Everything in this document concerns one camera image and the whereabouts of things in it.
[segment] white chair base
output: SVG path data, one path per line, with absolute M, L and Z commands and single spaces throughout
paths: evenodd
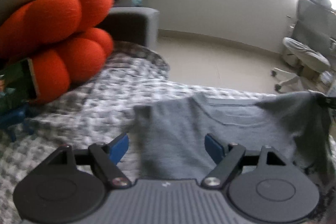
M 274 85 L 275 91 L 280 91 L 280 89 L 283 86 L 291 85 L 291 84 L 295 84 L 295 83 L 297 83 L 297 86 L 298 86 L 299 90 L 305 90 L 303 85 L 302 85 L 301 77 L 298 76 L 296 73 L 284 71 L 284 70 L 281 70 L 281 69 L 278 69 L 278 68 L 273 68 L 273 70 L 271 70 L 271 75 L 272 76 L 281 75 L 281 76 L 284 76 L 286 78 L 286 80 L 283 80 L 283 81 L 279 82 L 278 84 Z

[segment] orange plush toy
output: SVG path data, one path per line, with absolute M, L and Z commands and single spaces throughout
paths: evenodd
M 40 97 L 51 102 L 71 83 L 83 83 L 103 67 L 113 40 L 94 28 L 108 15 L 113 0 L 35 0 L 0 26 L 0 58 L 30 57 Z

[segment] office chair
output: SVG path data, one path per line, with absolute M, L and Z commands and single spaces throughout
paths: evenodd
M 296 14 L 298 21 L 292 36 L 285 37 L 283 44 L 288 49 L 287 55 L 298 58 L 300 67 L 297 73 L 273 68 L 272 76 L 279 74 L 286 77 L 284 81 L 275 84 L 276 91 L 294 83 L 298 84 L 300 90 L 304 90 L 300 76 L 304 65 L 318 73 L 329 70 L 332 66 L 332 49 L 336 41 L 331 35 L 336 26 L 336 15 L 332 12 L 330 0 L 298 0 Z

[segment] metal screw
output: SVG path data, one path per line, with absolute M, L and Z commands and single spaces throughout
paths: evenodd
M 114 178 L 112 184 L 114 186 L 127 186 L 128 180 L 126 178 Z
M 204 180 L 204 183 L 205 183 L 207 186 L 215 187 L 215 186 L 220 185 L 221 181 L 220 181 L 220 179 L 215 178 L 215 177 L 208 177 L 208 178 L 206 178 L 206 179 Z

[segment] gray t-shirt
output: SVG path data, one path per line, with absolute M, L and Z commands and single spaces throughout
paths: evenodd
M 205 135 L 212 133 L 222 142 L 236 142 L 249 150 L 271 145 L 307 174 L 317 174 L 319 184 L 328 184 L 335 173 L 331 120 L 317 96 L 323 95 L 295 92 L 231 100 L 198 93 L 136 106 L 131 133 L 141 149 L 141 177 L 201 181 L 215 166 L 204 148 Z

